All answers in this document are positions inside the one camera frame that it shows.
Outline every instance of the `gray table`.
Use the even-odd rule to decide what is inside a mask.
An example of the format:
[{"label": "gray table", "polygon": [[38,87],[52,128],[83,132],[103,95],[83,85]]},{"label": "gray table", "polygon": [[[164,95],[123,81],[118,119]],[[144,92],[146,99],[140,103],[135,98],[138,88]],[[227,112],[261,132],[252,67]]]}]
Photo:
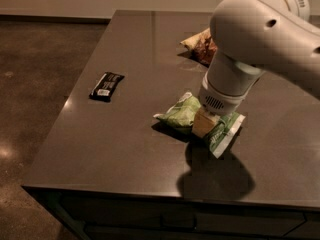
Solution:
[{"label": "gray table", "polygon": [[[214,228],[215,233],[320,235],[314,231],[319,225],[315,212],[320,211],[319,100],[266,73],[240,106],[238,111],[246,120],[219,160],[201,141],[181,137],[153,119],[153,114],[166,111],[186,91],[197,95],[207,69],[192,61],[179,42],[207,28],[209,19],[207,13],[115,13],[23,183],[83,239],[88,239],[90,227],[100,227],[91,230],[96,232],[91,232],[92,239],[100,239],[97,231],[102,226],[111,225],[107,230],[112,231],[118,225],[95,221],[94,226],[88,226],[83,218],[77,218],[82,215],[76,214],[72,204],[81,206],[82,200],[85,207],[91,196],[100,201],[111,198],[115,203],[120,198],[129,202],[125,207],[134,206],[130,201],[136,200],[187,205],[184,210],[193,207],[190,214],[197,218],[200,231],[190,220],[188,226],[173,223],[177,231],[192,228],[198,237],[192,239],[206,239],[198,233],[210,231],[210,223],[205,222],[203,230],[199,224],[208,215],[194,208],[205,204],[218,210],[226,208],[229,215],[230,207],[233,211],[246,207],[241,215],[259,211],[263,218],[269,216],[263,211],[273,211],[287,226],[270,234],[261,229],[238,232],[221,227]],[[88,99],[105,71],[125,76],[111,103]],[[163,232],[163,218],[161,214],[162,224],[154,230]],[[82,231],[84,225],[89,233]]]}]

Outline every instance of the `black object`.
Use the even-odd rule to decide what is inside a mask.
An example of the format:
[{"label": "black object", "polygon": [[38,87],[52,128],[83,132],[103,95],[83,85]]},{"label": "black object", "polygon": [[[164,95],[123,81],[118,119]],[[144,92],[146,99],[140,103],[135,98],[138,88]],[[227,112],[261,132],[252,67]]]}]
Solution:
[{"label": "black object", "polygon": [[117,84],[124,78],[123,75],[118,75],[111,72],[106,72],[101,77],[100,81],[94,87],[89,97],[94,100],[102,100],[110,102],[112,93],[117,87]]}]

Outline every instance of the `floor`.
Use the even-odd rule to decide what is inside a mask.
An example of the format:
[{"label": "floor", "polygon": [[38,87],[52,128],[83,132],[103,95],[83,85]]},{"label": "floor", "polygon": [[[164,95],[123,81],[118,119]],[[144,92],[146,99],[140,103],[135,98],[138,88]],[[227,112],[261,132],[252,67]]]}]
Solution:
[{"label": "floor", "polygon": [[0,21],[0,239],[75,240],[21,187],[106,25]]}]

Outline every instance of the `crumpled snack bag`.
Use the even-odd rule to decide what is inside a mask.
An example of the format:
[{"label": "crumpled snack bag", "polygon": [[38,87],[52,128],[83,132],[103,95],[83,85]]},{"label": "crumpled snack bag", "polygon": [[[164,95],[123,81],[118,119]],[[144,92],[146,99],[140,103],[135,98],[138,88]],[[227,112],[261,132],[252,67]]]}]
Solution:
[{"label": "crumpled snack bag", "polygon": [[195,134],[216,158],[223,154],[245,119],[237,112],[213,115],[191,92],[185,93],[166,113],[154,117],[183,134]]},{"label": "crumpled snack bag", "polygon": [[210,29],[206,30],[189,37],[188,39],[181,42],[192,54],[194,59],[205,65],[209,66],[213,55],[217,51],[217,45],[211,38]]}]

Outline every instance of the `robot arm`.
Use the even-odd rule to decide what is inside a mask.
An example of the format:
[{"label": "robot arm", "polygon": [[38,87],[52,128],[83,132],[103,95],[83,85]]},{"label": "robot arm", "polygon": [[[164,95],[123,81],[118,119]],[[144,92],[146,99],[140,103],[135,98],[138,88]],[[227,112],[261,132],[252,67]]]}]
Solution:
[{"label": "robot arm", "polygon": [[320,98],[320,30],[307,21],[308,0],[224,0],[210,30],[218,46],[199,93],[209,111],[240,105],[267,70]]}]

